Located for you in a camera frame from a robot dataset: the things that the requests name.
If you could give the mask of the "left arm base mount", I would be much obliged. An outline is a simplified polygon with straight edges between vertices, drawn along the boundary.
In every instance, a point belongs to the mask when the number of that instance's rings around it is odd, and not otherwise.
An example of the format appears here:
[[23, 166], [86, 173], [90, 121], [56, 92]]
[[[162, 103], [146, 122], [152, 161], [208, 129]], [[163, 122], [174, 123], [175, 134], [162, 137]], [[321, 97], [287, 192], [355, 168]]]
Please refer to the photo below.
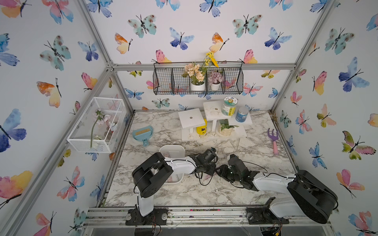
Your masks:
[[137, 207], [130, 209], [126, 216], [126, 226], [144, 226], [157, 224], [160, 226], [166, 225], [168, 219], [168, 209], [155, 208], [151, 213], [142, 216]]

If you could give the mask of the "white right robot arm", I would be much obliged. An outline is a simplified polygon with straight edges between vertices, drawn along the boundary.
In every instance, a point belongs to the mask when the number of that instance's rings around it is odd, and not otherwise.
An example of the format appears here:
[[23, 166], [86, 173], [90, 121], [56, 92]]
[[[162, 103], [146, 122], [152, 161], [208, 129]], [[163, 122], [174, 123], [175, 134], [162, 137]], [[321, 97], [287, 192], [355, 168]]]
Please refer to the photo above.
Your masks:
[[232, 154], [228, 164], [215, 172], [231, 184], [251, 191], [273, 191], [284, 198], [271, 197], [262, 207], [251, 213], [252, 224], [282, 223], [289, 217], [307, 216], [316, 223], [325, 224], [332, 211], [338, 208], [337, 195], [312, 174], [299, 170], [294, 175], [283, 175], [249, 170], [245, 162]]

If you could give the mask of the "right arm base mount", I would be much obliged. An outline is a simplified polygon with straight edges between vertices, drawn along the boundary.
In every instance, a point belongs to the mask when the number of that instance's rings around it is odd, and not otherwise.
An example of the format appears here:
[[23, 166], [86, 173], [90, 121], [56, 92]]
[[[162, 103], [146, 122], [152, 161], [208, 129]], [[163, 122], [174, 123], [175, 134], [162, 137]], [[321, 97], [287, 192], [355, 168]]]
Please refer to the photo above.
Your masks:
[[264, 225], [264, 224], [289, 224], [289, 220], [283, 217], [277, 217], [270, 206], [275, 200], [275, 197], [269, 198], [264, 205], [257, 205], [246, 208], [246, 218], [250, 225]]

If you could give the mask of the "clear triangle ruler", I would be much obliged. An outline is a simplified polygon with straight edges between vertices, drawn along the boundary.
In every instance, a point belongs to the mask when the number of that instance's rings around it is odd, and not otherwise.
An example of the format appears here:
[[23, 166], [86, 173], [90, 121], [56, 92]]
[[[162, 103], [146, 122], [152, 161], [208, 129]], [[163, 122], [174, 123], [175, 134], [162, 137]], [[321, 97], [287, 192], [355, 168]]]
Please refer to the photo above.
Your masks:
[[240, 139], [233, 139], [233, 140], [230, 141], [230, 143], [233, 147], [233, 151], [234, 152], [238, 151]]

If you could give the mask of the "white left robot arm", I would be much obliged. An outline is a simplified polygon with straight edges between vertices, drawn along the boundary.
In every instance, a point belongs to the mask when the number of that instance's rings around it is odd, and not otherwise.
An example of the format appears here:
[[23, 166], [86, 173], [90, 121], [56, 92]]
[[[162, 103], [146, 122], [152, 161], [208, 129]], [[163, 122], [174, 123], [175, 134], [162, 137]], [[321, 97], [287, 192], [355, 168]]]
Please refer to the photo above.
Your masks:
[[218, 156], [211, 147], [204, 153], [183, 158], [164, 157], [156, 152], [139, 165], [132, 173], [134, 193], [137, 194], [136, 209], [142, 217], [154, 210], [154, 195], [173, 174], [194, 175], [202, 179], [203, 174], [214, 175]]

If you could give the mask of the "white storage box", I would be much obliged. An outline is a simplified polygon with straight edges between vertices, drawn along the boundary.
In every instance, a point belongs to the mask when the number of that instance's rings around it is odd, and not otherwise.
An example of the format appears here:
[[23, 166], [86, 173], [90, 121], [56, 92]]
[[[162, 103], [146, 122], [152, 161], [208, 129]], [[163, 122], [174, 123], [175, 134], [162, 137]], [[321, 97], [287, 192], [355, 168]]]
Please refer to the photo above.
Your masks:
[[[164, 145], [160, 148], [159, 152], [163, 155], [163, 157], [168, 158], [168, 162], [172, 162], [175, 164], [177, 162], [184, 160], [186, 155], [186, 151], [181, 145]], [[174, 172], [171, 174], [171, 176], [167, 179], [167, 181], [164, 184], [180, 184], [183, 179], [184, 174], [179, 174], [178, 171], [174, 169]]]

